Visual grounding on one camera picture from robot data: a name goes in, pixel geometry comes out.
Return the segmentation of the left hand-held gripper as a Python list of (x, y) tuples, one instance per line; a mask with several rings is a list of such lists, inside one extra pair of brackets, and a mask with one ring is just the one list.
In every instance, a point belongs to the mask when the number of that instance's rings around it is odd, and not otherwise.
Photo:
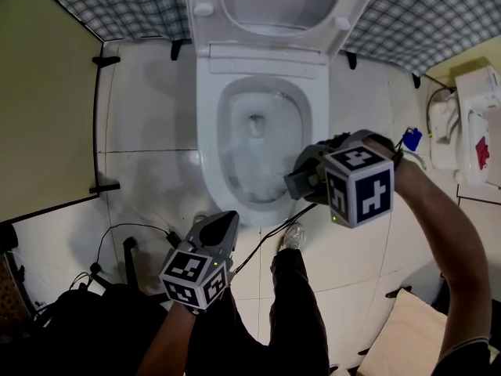
[(160, 272), (169, 299), (205, 311), (222, 295), (229, 286), (239, 226), (237, 211), (220, 212), (193, 225), (187, 241), (202, 249), (170, 251)]

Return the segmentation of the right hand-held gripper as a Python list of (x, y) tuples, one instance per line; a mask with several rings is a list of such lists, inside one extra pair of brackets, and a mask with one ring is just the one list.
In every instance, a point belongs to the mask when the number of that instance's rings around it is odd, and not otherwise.
[(365, 146), (370, 134), (360, 130), (307, 146), (294, 164), (294, 172), (315, 172), (319, 185), (304, 199), (330, 209), (332, 222), (356, 228), (391, 211), (394, 162)]

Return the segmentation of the person's right hand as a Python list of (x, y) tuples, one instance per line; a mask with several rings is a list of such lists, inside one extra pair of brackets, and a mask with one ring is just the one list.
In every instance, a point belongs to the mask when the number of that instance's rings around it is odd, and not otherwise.
[(385, 136), (373, 133), (365, 137), (362, 142), (370, 149), (375, 150), (390, 160), (394, 160), (395, 146), (393, 142)]

